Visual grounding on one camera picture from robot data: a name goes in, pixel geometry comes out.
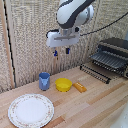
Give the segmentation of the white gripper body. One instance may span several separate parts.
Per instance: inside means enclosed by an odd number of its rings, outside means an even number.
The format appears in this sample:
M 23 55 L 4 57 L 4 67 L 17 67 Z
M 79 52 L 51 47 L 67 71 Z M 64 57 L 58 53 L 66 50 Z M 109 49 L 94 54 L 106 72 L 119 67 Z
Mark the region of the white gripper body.
M 51 30 L 46 34 L 46 45 L 50 48 L 76 44 L 79 41 L 79 33 L 69 35 L 61 34 L 58 29 Z

